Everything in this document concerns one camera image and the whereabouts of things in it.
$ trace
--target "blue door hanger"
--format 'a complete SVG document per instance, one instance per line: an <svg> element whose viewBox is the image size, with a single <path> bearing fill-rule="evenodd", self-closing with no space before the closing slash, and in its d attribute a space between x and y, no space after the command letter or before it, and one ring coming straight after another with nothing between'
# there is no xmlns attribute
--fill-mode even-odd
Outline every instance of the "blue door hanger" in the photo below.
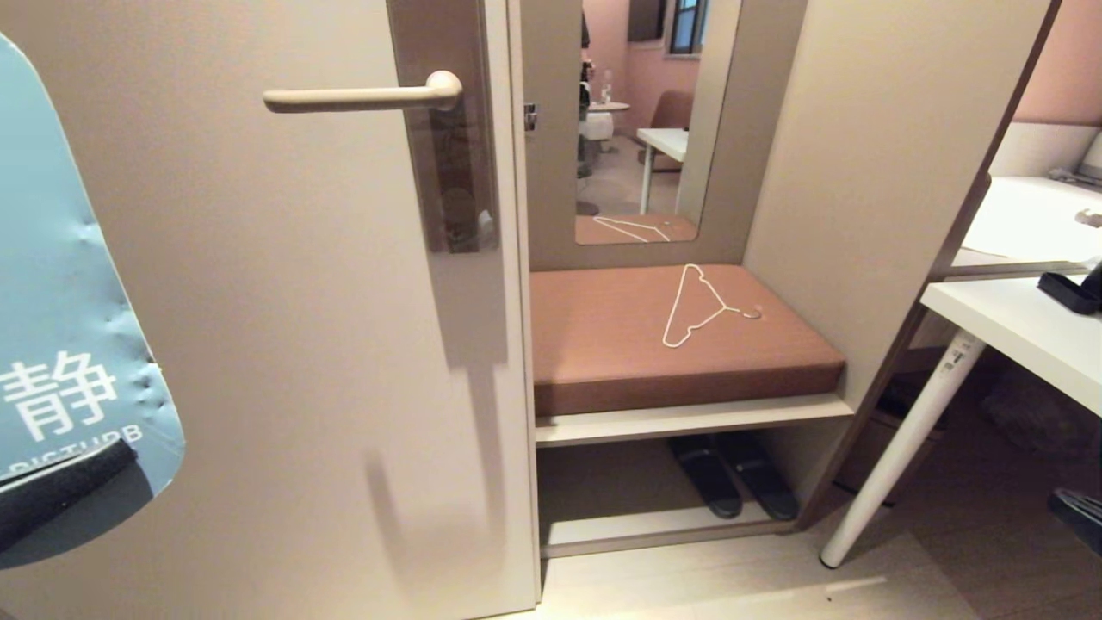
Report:
<svg viewBox="0 0 1102 620"><path fill-rule="evenodd" d="M118 525L172 482L184 456L172 396L57 113L2 34L0 281L0 489L114 442L137 453L133 466L0 552L2 569ZM0 514L0 525L13 514Z"/></svg>

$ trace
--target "door handle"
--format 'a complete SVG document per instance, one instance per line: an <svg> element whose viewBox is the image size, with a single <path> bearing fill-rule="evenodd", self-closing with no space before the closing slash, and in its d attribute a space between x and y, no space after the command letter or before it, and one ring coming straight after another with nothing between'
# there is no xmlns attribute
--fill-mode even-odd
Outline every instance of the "door handle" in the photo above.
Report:
<svg viewBox="0 0 1102 620"><path fill-rule="evenodd" d="M324 88L264 90L268 109L279 113L371 111L430 108L453 109L463 96L463 83L450 70L433 72L424 86L398 88Z"/></svg>
<svg viewBox="0 0 1102 620"><path fill-rule="evenodd" d="M280 113L402 110L429 251L497 250L500 213L484 0L386 2L398 83L415 86L266 90L264 105Z"/></svg>

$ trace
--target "wire hanger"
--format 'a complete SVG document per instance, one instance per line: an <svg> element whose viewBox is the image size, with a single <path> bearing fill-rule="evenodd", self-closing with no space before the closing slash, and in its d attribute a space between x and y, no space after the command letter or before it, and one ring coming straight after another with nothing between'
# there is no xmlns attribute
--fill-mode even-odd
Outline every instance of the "wire hanger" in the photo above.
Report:
<svg viewBox="0 0 1102 620"><path fill-rule="evenodd" d="M704 319L703 322L696 324L695 326L689 326L689 329L685 330L684 338L674 344L670 344L670 326L673 325L673 316L678 314L678 304L681 303L681 291L683 291L685 287L685 274L689 272L690 267L696 270L698 279L704 282L707 285L707 289L712 291L712 294L715 295L715 300L720 302L720 308L716 309L716 312L713 313L711 317ZM724 313L734 313L746 319L752 319L752 320L761 318L761 313L759 312L759 309L755 309L754 314L750 315L742 312L742 309L739 309L738 307L733 307L731 305L727 305L727 302L724 301L722 296L720 296L720 293L715 290L715 286L712 285L712 282L707 281L707 278L704 276L704 270L701 269L699 264L693 264L691 262L685 264L684 268L681 269L681 283L678 284L678 295L673 298L673 307L670 307L670 318L666 320L666 331L662 333L662 345L669 347L670 349L677 349L678 347L681 347L682 345L685 344L685 341L692 338L692 333L709 325L710 323L712 323L712 319L719 317Z"/></svg>
<svg viewBox="0 0 1102 620"><path fill-rule="evenodd" d="M667 237L666 232L659 230L658 226L648 226L646 224L636 224L635 221L624 221L622 219L613 219L612 217L605 217L604 215L594 215L593 216L593 220L596 221L597 224L601 224L602 226L612 228L613 230L616 230L617 232L624 232L625 235L627 235L629 237L635 237L635 238L639 239L640 241L642 241L645 243L649 243L650 239L642 238L639 235L636 235L634 232L629 232L629 231L627 231L627 230L625 230L623 228L617 228L616 226L613 226L613 224L622 224L624 226L635 226L637 228L647 228L648 230L653 230L653 231L658 232L659 235L662 236L663 239L670 240L670 237Z"/></svg>

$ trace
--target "cushioned bench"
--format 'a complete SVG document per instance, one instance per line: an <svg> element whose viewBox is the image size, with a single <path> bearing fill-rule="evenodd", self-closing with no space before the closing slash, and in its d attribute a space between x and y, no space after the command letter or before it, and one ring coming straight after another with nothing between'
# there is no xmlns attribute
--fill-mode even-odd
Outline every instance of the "cushioned bench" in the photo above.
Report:
<svg viewBox="0 0 1102 620"><path fill-rule="evenodd" d="M702 264L728 305L678 349L662 345L681 265L532 273L536 414L582 414L819 394L834 390L845 359L746 269ZM670 329L721 307L689 270Z"/></svg>

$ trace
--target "desk leg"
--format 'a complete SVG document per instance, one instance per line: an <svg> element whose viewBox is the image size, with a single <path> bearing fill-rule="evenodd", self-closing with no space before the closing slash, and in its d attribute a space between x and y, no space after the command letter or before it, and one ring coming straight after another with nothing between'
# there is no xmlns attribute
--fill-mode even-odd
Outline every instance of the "desk leg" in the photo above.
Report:
<svg viewBox="0 0 1102 620"><path fill-rule="evenodd" d="M976 358L983 353L984 347L986 346L980 339L964 330L957 330L952 345L938 363L938 370L933 371L933 377L927 382L915 406L910 409L907 418L896 432L895 439L884 452L865 486L853 500L850 511L845 513L842 523L823 547L819 556L823 564L830 568L838 568L845 559L845 554L850 553L850 548L864 532L876 509L888 497L910 460L915 458L915 454L926 442L941 413L946 411L946 406L957 394L964 378L975 366Z"/></svg>
<svg viewBox="0 0 1102 620"><path fill-rule="evenodd" d="M650 205L650 175L655 173L655 146L647 144L647 152L642 154L642 197L639 198L639 213L647 214Z"/></svg>

